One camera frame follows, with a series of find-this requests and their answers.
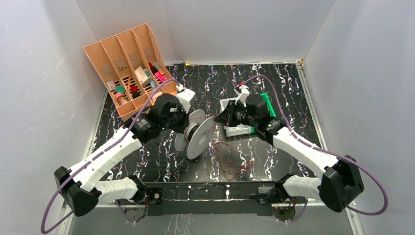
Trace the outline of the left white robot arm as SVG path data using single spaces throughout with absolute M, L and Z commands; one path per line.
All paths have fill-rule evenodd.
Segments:
M 191 91 L 158 96 L 153 105 L 144 106 L 144 113 L 125 122 L 86 159 L 70 168 L 61 166 L 54 172 L 59 194 L 75 216 L 88 214 L 100 203 L 126 199 L 141 204 L 148 200 L 148 187 L 136 176 L 111 181 L 101 178 L 162 131 L 184 133 L 189 126 L 189 108 L 194 96 Z

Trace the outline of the white perforated filament spool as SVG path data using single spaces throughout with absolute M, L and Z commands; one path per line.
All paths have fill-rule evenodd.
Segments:
M 175 136 L 176 151 L 185 152 L 189 160 L 197 158 L 208 147 L 215 125 L 214 117 L 207 117 L 201 109 L 194 111 L 189 116 L 189 126 L 184 133 Z

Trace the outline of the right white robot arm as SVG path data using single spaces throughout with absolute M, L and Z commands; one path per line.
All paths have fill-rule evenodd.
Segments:
M 364 191 L 364 184 L 352 157 L 334 157 L 318 150 L 298 136 L 277 117 L 271 116 L 268 105 L 259 94 L 251 94 L 246 102 L 230 100 L 214 121 L 227 127 L 240 124 L 252 127 L 256 135 L 271 146 L 283 150 L 305 164 L 314 177 L 286 174 L 269 190 L 267 198 L 287 203 L 294 197 L 321 200 L 329 209 L 341 212 Z

